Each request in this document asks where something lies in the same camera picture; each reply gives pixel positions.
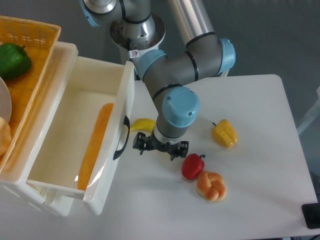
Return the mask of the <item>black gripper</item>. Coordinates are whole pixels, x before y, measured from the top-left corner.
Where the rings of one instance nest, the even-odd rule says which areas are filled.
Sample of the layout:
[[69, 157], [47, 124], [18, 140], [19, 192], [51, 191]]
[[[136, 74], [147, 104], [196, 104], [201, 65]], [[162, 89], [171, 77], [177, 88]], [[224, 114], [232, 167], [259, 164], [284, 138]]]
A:
[[175, 158], [185, 158], [189, 151], [188, 141], [179, 141], [177, 143], [160, 142], [152, 132], [150, 136], [146, 136], [143, 132], [138, 132], [133, 140], [133, 149], [139, 150], [142, 155], [144, 151], [159, 151], [170, 155], [170, 160]]

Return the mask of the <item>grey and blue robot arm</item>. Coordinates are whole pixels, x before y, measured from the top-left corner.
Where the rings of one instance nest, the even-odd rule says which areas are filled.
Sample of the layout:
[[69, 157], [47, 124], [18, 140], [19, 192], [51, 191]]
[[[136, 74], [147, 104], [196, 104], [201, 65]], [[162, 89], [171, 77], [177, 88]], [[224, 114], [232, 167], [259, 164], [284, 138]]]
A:
[[133, 148], [141, 153], [157, 150], [172, 159], [185, 158], [189, 143], [182, 137], [200, 108], [198, 96], [187, 85], [228, 72], [236, 61], [233, 44], [216, 36], [200, 0], [169, 2], [186, 47], [174, 58], [159, 48], [166, 30], [149, 0], [82, 0], [80, 5], [93, 27], [98, 26], [100, 16], [111, 18], [110, 36], [122, 60], [133, 63], [136, 78], [144, 82], [157, 110], [151, 134], [139, 132]]

